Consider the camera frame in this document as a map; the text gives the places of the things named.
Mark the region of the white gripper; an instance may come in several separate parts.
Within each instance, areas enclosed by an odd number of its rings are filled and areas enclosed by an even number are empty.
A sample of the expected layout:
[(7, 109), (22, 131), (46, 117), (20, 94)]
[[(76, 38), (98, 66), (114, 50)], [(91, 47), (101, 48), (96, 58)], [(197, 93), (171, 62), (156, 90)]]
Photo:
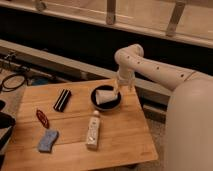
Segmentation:
[(118, 71), (116, 75), (114, 91), (119, 92), (123, 86), (127, 86), (129, 90), (132, 90), (135, 82), (135, 74), (132, 71)]

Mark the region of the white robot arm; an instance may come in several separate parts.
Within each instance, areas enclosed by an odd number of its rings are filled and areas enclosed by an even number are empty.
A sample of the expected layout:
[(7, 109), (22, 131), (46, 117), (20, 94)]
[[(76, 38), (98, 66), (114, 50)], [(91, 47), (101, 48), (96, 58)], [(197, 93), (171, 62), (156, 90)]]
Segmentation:
[(144, 57), (133, 44), (116, 51), (117, 83), (139, 73), (172, 91), (165, 127), (164, 171), (213, 171), (213, 76)]

